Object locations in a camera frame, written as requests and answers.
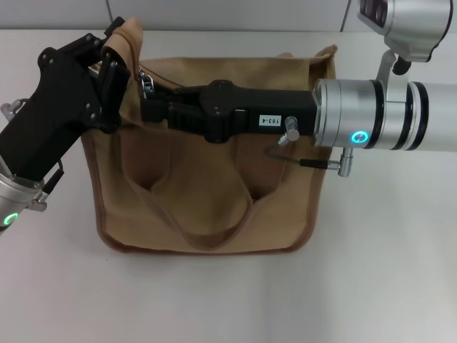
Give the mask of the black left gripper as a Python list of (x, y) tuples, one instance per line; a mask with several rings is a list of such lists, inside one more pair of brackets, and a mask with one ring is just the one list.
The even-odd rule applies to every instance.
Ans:
[(87, 34), (41, 52), (36, 91), (1, 131), (1, 158), (12, 174), (38, 182), (85, 131), (120, 127), (131, 72), (112, 48), (101, 50), (124, 23), (117, 16), (101, 38)]

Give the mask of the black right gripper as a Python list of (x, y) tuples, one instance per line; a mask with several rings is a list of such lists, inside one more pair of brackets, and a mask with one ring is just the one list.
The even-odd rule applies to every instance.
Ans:
[(216, 80), (200, 87), (158, 88), (152, 100), (141, 101), (141, 119), (169, 129), (203, 130), (205, 139), (223, 143), (239, 134), (284, 134), (294, 117), (300, 136), (312, 135), (317, 105), (309, 91), (247, 89)]

